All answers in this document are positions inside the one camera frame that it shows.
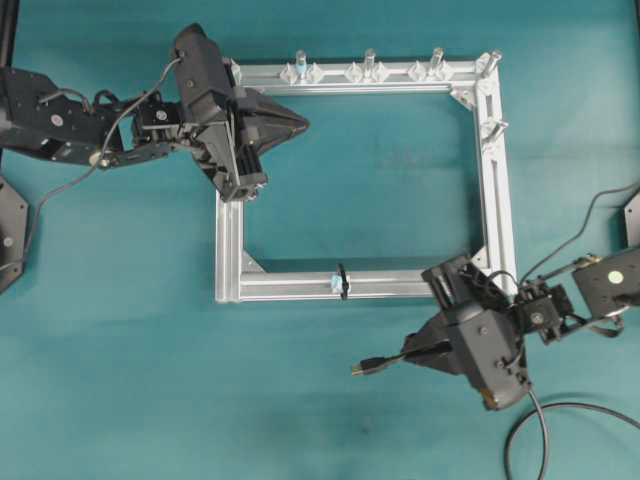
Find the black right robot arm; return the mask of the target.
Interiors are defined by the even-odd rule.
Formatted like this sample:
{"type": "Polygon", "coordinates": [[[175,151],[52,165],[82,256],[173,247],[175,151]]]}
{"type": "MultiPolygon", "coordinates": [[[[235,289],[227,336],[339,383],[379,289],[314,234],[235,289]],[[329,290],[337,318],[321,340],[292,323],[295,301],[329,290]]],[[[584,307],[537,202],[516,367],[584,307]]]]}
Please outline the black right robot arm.
{"type": "Polygon", "coordinates": [[[439,311],[401,349],[410,364],[462,375],[488,410],[518,403],[532,387],[526,338],[546,344],[583,329],[617,335],[621,315],[639,304],[639,252],[583,256],[518,285],[509,294],[495,274],[483,272],[469,256],[456,256],[422,274],[439,311]]]}

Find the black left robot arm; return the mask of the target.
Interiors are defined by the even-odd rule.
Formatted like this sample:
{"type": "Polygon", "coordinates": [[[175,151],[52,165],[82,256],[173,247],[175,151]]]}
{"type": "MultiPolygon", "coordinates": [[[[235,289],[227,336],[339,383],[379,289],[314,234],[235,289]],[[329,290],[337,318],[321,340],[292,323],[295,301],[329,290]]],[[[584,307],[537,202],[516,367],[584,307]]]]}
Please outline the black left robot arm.
{"type": "Polygon", "coordinates": [[[1,146],[41,160],[102,169],[156,160],[182,149],[222,201],[246,201],[268,181],[264,152],[304,133],[309,122],[270,96],[240,86],[235,64],[197,23],[174,40],[170,68],[180,99],[159,92],[88,100],[47,76],[1,70],[1,146]]]}

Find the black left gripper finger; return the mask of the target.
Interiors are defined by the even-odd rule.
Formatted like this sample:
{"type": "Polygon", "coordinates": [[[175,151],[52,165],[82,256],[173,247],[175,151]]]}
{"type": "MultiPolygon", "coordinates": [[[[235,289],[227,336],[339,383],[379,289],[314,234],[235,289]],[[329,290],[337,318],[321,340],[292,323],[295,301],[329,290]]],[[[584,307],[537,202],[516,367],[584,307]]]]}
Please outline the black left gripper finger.
{"type": "Polygon", "coordinates": [[[260,120],[242,119],[238,133],[237,157],[246,158],[246,151],[252,148],[257,155],[287,142],[308,129],[308,120],[260,120]]]}
{"type": "Polygon", "coordinates": [[[236,111],[240,117],[264,130],[277,133],[302,133],[309,121],[276,102],[271,96],[252,88],[233,88],[236,111]]]}

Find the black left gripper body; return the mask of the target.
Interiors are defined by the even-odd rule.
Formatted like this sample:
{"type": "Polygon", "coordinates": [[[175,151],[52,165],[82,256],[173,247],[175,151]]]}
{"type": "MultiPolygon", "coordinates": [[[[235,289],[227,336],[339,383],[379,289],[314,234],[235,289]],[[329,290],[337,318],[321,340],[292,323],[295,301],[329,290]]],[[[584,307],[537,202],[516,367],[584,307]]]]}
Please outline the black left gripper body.
{"type": "Polygon", "coordinates": [[[267,180],[255,152],[238,145],[231,64],[198,23],[175,38],[174,75],[182,108],[183,139],[224,202],[248,201],[267,180]]]}

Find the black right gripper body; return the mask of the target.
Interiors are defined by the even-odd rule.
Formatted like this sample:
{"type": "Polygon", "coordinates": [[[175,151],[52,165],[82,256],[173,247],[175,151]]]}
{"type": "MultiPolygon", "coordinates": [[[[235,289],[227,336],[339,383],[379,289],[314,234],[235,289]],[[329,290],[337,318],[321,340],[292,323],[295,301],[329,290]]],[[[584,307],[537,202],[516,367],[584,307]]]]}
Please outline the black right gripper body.
{"type": "Polygon", "coordinates": [[[502,410],[530,391],[526,354],[509,301],[488,275],[465,256],[422,273],[447,318],[451,351],[463,376],[488,410],[502,410]]]}

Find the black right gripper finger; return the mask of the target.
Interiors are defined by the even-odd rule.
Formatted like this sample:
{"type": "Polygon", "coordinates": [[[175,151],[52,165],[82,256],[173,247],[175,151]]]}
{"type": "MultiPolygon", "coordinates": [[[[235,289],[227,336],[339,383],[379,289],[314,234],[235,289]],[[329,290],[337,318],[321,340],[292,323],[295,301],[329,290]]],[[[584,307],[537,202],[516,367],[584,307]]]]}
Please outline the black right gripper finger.
{"type": "Polygon", "coordinates": [[[440,313],[429,319],[417,332],[405,337],[404,355],[445,354],[451,351],[446,333],[447,318],[440,313]]]}
{"type": "Polygon", "coordinates": [[[418,367],[434,369],[450,375],[462,375],[464,368],[461,366],[454,352],[423,351],[405,356],[407,363],[418,367]]]}

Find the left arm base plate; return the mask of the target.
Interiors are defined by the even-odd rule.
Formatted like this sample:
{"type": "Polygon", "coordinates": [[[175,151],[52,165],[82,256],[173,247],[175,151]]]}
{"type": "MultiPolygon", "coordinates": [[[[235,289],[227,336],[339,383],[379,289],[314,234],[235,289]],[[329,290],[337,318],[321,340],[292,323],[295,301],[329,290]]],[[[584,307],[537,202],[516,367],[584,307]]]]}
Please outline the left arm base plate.
{"type": "Polygon", "coordinates": [[[29,206],[26,200],[1,177],[1,292],[23,273],[29,206]]]}

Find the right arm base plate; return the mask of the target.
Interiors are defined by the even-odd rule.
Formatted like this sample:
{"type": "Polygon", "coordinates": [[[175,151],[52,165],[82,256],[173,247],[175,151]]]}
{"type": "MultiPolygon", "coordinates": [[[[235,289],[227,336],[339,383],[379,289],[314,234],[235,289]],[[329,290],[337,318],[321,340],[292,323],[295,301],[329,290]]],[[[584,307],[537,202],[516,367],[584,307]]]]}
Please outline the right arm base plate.
{"type": "Polygon", "coordinates": [[[626,246],[638,248],[640,244],[640,192],[635,192],[623,206],[626,246]]]}

